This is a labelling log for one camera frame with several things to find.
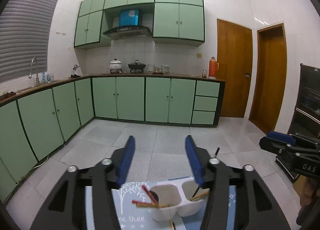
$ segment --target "metal screw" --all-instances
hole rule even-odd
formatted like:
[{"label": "metal screw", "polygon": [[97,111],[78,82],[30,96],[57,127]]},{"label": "metal screw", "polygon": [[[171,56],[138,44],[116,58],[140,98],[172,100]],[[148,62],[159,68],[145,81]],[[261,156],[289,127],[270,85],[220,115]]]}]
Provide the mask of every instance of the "metal screw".
[{"label": "metal screw", "polygon": [[209,162],[210,162],[211,164],[218,164],[218,163],[220,163],[219,159],[217,159],[217,158],[211,158],[211,159],[209,159]]},{"label": "metal screw", "polygon": [[254,167],[250,164],[247,164],[244,166],[244,169],[247,171],[247,172],[251,172],[254,170]]},{"label": "metal screw", "polygon": [[78,168],[74,165],[68,167],[68,172],[74,173]]},{"label": "metal screw", "polygon": [[101,163],[102,163],[103,165],[110,165],[110,164],[112,164],[112,160],[111,160],[111,159],[103,159],[103,160],[101,161]]}]

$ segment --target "white wall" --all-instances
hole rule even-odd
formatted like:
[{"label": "white wall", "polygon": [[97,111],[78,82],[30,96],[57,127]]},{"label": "white wall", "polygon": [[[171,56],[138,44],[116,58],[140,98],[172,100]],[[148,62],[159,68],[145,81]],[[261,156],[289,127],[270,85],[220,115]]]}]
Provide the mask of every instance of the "white wall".
[{"label": "white wall", "polygon": [[[77,16],[82,0],[58,0],[53,14],[48,46],[48,71],[55,79],[70,77],[74,64],[80,65],[85,73],[85,50],[73,48]],[[16,91],[34,85],[34,79],[28,76],[13,79],[0,84],[3,91]]]},{"label": "white wall", "polygon": [[[284,23],[287,78],[275,130],[287,133],[297,101],[300,63],[320,67],[320,17],[310,0],[250,0],[253,18],[270,25]],[[254,20],[253,69],[246,116],[250,113],[257,70],[257,30],[268,26]]]},{"label": "white wall", "polygon": [[217,56],[217,18],[253,28],[250,0],[204,0],[205,43],[199,48],[177,45],[155,45],[151,38],[136,37],[112,42],[111,47],[87,50],[87,73],[109,72],[109,61],[117,58],[128,63],[139,59],[145,64],[170,65],[179,74],[201,75],[208,70],[209,59]]}]

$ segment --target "orange thermos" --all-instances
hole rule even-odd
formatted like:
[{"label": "orange thermos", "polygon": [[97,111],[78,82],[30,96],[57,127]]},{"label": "orange thermos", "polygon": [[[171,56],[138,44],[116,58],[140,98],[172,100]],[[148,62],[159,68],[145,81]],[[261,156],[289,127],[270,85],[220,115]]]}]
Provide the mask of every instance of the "orange thermos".
[{"label": "orange thermos", "polygon": [[219,63],[217,63],[214,57],[209,61],[209,77],[215,77],[216,72],[219,69]]}]

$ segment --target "doorway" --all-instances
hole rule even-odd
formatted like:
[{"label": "doorway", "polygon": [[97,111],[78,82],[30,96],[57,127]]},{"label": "doorway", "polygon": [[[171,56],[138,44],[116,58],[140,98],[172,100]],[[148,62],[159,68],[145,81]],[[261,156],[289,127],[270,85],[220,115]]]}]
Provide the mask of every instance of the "doorway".
[{"label": "doorway", "polygon": [[217,19],[219,70],[217,79],[226,81],[222,117],[244,117],[252,70],[252,30]]},{"label": "doorway", "polygon": [[279,117],[287,73],[284,25],[257,32],[258,67],[249,120],[264,133],[274,130]]}]

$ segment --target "gray roller blind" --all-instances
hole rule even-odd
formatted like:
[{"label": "gray roller blind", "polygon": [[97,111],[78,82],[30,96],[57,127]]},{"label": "gray roller blind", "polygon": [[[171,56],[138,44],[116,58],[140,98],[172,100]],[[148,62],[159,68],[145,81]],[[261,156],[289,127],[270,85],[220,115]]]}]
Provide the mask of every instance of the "gray roller blind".
[{"label": "gray roller blind", "polygon": [[28,75],[33,57],[38,60],[38,72],[47,70],[49,32],[56,3],[57,0],[8,2],[0,16],[0,82]]}]

